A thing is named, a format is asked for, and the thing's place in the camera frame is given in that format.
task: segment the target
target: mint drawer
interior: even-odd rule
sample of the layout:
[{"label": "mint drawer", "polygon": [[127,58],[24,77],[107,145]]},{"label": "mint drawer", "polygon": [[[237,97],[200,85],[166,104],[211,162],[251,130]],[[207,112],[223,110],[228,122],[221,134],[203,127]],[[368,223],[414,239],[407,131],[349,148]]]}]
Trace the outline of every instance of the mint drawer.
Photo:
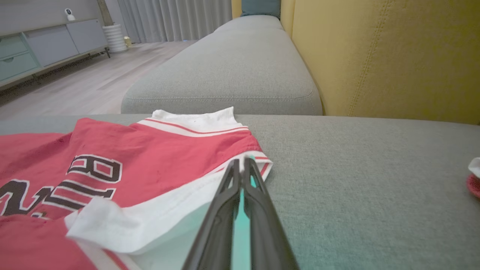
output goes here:
[{"label": "mint drawer", "polygon": [[0,61],[0,81],[36,68],[30,53],[10,57]]},{"label": "mint drawer", "polygon": [[0,59],[27,51],[27,47],[19,36],[0,37]]}]

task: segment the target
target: gray cabinet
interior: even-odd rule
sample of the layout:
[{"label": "gray cabinet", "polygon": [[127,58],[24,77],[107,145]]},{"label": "gray cabinet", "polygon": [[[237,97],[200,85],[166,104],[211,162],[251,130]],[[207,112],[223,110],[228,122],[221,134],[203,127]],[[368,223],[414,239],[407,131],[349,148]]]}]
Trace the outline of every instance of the gray cabinet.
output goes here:
[{"label": "gray cabinet", "polygon": [[0,86],[100,49],[110,57],[107,46],[98,19],[0,37]]},{"label": "gray cabinet", "polygon": [[65,25],[25,32],[25,36],[42,66],[48,66],[79,53]]},{"label": "gray cabinet", "polygon": [[107,39],[98,20],[67,24],[67,29],[79,53],[107,46]]}]

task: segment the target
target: yellow cushion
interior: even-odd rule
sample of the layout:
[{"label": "yellow cushion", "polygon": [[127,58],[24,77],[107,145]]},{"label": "yellow cushion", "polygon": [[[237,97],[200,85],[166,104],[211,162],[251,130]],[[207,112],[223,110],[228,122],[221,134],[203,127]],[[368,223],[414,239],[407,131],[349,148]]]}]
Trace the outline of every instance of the yellow cushion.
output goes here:
[{"label": "yellow cushion", "polygon": [[241,15],[241,0],[232,0],[232,17],[238,18]]},{"label": "yellow cushion", "polygon": [[326,115],[479,122],[480,1],[296,0],[294,11]]},{"label": "yellow cushion", "polygon": [[280,21],[283,29],[292,37],[293,15],[295,13],[295,0],[282,0],[280,7]]}]

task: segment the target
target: gray sofa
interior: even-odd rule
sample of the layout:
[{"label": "gray sofa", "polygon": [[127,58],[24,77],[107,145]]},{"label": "gray sofa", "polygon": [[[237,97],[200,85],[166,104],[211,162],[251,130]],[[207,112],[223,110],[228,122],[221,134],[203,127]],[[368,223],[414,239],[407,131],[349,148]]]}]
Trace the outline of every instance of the gray sofa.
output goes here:
[{"label": "gray sofa", "polygon": [[[150,115],[95,115],[120,124]],[[69,132],[81,116],[0,122]],[[480,201],[465,181],[480,127],[415,120],[237,115],[274,162],[267,188],[303,270],[478,269]]]},{"label": "gray sofa", "polygon": [[[133,85],[124,114],[88,117],[128,125],[230,106],[274,163],[266,185],[301,269],[480,268],[480,201],[465,185],[480,127],[319,116],[273,17],[223,25]],[[0,135],[67,133],[81,117],[3,121]]]},{"label": "gray sofa", "polygon": [[318,89],[280,21],[241,17],[174,56],[136,82],[121,113],[321,115]]}]

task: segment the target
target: stitching seam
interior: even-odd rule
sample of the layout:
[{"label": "stitching seam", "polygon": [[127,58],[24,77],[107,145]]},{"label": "stitching seam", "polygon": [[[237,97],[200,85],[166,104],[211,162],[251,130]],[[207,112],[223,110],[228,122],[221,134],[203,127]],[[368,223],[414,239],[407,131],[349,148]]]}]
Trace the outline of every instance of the stitching seam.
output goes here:
[{"label": "stitching seam", "polygon": [[364,65],[363,65],[362,75],[360,76],[360,80],[358,82],[357,89],[355,90],[355,94],[353,96],[353,101],[352,101],[352,104],[350,105],[350,109],[348,110],[348,115],[347,116],[352,116],[353,111],[355,110],[355,108],[357,106],[357,102],[359,100],[360,93],[361,93],[361,90],[363,88],[363,83],[365,82],[365,78],[367,77],[368,71],[370,69],[370,65],[372,63],[372,56],[375,53],[375,51],[377,50],[377,44],[378,44],[378,41],[380,39],[380,34],[383,31],[384,24],[385,24],[385,22],[387,20],[387,17],[388,17],[388,7],[394,1],[395,0],[393,0],[393,1],[386,0],[384,2],[384,5],[382,7],[382,13],[380,14],[380,18],[378,19],[378,24],[377,24],[377,27],[375,29],[375,36],[372,40],[372,43],[370,44],[370,51],[367,55],[367,59],[365,60]]},{"label": "stitching seam", "polygon": [[290,100],[290,99],[302,99],[302,98],[308,98],[312,95],[313,90],[310,91],[309,94],[301,97],[285,97],[285,98],[262,98],[262,97],[185,97],[185,98],[125,98],[129,100],[175,100],[175,99],[227,99],[227,100],[242,100],[242,99],[261,99],[261,100]]},{"label": "stitching seam", "polygon": [[[166,99],[138,99],[138,98],[125,98],[131,101],[194,101],[194,100],[243,100],[245,98],[166,98]],[[266,102],[288,102],[295,99],[309,99],[310,97],[291,98],[291,99],[265,99],[265,98],[251,98],[253,100],[261,100]]]}]

